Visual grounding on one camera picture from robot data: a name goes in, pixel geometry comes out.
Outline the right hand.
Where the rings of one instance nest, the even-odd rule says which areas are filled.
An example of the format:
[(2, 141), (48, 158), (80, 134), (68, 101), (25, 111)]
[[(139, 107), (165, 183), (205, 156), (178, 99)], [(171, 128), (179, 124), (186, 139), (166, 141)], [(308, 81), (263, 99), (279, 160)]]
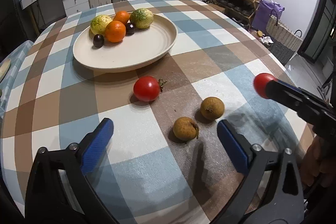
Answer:
[(319, 174), (324, 175), (321, 182), (324, 188), (330, 186), (335, 180), (335, 156), (322, 155), (322, 149), (326, 148), (323, 142), (324, 140), (316, 135), (303, 157), (299, 174), (304, 186), (312, 186)]

